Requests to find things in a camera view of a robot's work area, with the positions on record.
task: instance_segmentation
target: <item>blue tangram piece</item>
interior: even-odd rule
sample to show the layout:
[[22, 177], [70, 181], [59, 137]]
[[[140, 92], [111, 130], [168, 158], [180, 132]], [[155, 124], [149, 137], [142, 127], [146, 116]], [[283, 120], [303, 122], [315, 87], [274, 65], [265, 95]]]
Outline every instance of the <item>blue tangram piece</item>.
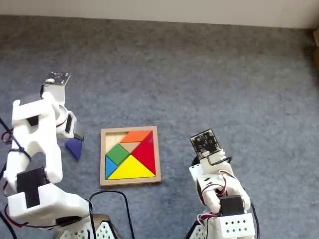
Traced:
[[108, 179], [108, 177], [117, 169], [117, 165], [113, 163], [112, 160], [108, 156], [105, 155], [105, 179]]
[[77, 138], [71, 138], [68, 141], [66, 141], [65, 146], [77, 160], [80, 159], [82, 140], [79, 140]]

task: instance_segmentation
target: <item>tangram puzzle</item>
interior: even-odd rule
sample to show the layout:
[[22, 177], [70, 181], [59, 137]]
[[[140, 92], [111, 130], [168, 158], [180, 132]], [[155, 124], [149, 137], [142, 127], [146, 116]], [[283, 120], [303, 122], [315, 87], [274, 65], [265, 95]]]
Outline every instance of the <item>tangram puzzle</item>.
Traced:
[[101, 186], [160, 182], [156, 126], [101, 129]]

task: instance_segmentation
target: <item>white wall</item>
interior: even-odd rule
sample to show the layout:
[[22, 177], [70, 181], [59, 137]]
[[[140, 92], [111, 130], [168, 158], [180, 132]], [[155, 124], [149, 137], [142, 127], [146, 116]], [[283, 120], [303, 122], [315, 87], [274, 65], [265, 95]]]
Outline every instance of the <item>white wall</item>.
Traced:
[[0, 0], [0, 14], [314, 28], [319, 0]]

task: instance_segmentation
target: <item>black circuit board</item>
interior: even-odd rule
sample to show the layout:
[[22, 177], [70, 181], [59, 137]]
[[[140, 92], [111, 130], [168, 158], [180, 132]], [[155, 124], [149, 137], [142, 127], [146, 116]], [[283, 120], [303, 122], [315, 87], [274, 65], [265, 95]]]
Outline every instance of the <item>black circuit board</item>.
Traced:
[[70, 78], [70, 73], [66, 72], [50, 72], [47, 76], [47, 80], [54, 80], [55, 85], [65, 86]]
[[211, 128], [202, 133], [194, 135], [190, 138], [190, 141], [194, 147], [194, 150], [199, 160], [206, 158], [221, 150], [219, 143], [217, 142], [217, 139]]

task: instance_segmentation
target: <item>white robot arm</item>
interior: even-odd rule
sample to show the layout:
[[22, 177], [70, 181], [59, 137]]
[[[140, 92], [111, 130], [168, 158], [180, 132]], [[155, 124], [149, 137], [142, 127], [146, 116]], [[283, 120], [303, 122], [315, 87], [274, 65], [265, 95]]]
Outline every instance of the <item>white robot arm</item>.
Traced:
[[188, 238], [199, 239], [254, 239], [253, 216], [247, 211], [251, 201], [234, 176], [212, 129], [190, 138], [197, 157], [189, 168], [202, 204], [209, 213], [198, 215], [198, 224], [188, 233]]
[[[17, 141], [12, 141], [3, 177], [15, 192], [7, 199], [9, 216], [18, 223], [65, 230], [83, 228], [90, 221], [89, 203], [54, 185], [63, 177], [57, 134], [84, 137], [75, 115], [64, 106], [69, 76], [51, 72], [40, 94], [13, 102], [11, 123]], [[45, 166], [25, 171], [37, 152], [45, 154]]]

